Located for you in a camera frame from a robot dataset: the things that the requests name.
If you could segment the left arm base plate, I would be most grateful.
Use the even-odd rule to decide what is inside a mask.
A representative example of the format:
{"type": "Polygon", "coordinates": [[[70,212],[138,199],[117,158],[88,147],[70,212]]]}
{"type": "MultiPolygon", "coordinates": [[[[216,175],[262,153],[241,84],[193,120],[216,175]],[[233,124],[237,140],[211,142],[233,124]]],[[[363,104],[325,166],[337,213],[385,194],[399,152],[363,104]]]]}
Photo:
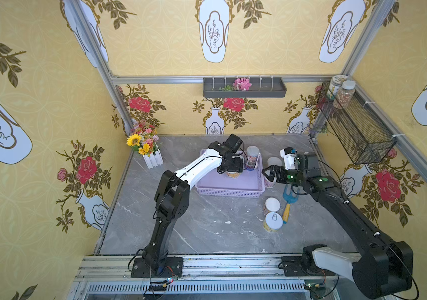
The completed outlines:
{"type": "Polygon", "coordinates": [[[132,278],[167,278],[181,276],[183,270],[183,258],[169,256],[159,264],[147,264],[142,257],[136,257],[131,271],[132,278]]]}

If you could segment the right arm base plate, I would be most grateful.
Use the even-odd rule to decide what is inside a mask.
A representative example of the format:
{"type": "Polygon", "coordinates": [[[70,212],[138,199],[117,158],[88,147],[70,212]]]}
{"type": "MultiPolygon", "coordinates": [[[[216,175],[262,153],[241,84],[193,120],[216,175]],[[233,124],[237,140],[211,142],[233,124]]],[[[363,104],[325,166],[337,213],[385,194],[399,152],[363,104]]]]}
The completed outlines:
{"type": "Polygon", "coordinates": [[[310,276],[310,277],[328,277],[336,276],[334,272],[320,269],[313,263],[304,262],[302,256],[282,256],[278,264],[278,269],[284,272],[287,277],[292,276],[310,276]]]}

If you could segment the blue mixed congee can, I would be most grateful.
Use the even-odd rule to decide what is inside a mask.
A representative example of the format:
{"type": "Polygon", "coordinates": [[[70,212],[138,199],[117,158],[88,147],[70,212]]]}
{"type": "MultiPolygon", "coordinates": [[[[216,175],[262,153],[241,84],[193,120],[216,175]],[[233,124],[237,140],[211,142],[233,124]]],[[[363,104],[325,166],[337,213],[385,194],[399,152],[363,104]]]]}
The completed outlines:
{"type": "Polygon", "coordinates": [[[260,150],[256,146],[247,147],[247,170],[252,171],[257,167],[258,157],[260,156],[260,150]]]}

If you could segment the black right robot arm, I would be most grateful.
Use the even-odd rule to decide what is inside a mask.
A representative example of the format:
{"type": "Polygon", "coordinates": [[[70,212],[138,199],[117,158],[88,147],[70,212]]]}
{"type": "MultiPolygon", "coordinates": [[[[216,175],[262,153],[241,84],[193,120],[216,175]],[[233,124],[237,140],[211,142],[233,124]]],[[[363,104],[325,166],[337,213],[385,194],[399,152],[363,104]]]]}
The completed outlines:
{"type": "Polygon", "coordinates": [[[371,299],[408,291],[413,279],[413,250],[406,242],[396,242],[376,227],[350,201],[341,185],[323,175],[323,161],[313,153],[287,158],[286,166],[269,166],[262,173],[269,181],[300,187],[323,206],[353,241],[358,255],[314,247],[312,258],[318,268],[353,281],[371,299]]]}

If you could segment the yellow pineapple can pull tab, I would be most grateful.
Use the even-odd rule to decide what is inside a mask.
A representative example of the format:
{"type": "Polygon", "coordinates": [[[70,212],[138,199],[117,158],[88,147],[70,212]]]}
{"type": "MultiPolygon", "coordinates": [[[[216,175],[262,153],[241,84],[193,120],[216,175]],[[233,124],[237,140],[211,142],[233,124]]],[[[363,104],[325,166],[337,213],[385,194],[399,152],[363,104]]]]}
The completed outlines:
{"type": "Polygon", "coordinates": [[[277,212],[269,212],[263,221],[263,228],[269,233],[275,233],[283,226],[282,216],[277,212]]]}

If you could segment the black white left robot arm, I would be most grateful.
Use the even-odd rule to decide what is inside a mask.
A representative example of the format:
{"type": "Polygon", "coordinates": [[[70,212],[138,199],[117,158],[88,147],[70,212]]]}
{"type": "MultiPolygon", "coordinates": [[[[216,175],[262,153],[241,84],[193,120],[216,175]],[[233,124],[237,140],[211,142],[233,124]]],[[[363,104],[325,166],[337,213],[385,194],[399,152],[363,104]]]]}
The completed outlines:
{"type": "Polygon", "coordinates": [[[242,143],[240,137],[231,134],[223,143],[210,143],[205,152],[186,167],[163,173],[154,197],[155,227],[142,252],[143,262],[153,274],[162,274],[167,266],[170,237],[175,223],[188,209],[192,188],[212,170],[220,174],[243,172],[243,159],[237,153],[242,143]]]}

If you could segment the pink can with pull tab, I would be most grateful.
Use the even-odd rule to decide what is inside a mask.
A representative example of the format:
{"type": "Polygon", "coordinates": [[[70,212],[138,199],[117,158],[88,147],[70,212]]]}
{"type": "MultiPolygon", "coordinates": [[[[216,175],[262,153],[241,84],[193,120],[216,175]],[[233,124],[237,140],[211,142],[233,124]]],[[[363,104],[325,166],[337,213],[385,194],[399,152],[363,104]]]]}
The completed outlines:
{"type": "MultiPolygon", "coordinates": [[[[275,183],[277,182],[276,177],[271,176],[270,174],[268,176],[266,176],[268,178],[269,181],[274,181],[275,183]]],[[[271,189],[273,188],[275,185],[265,185],[266,188],[271,189]]]]}

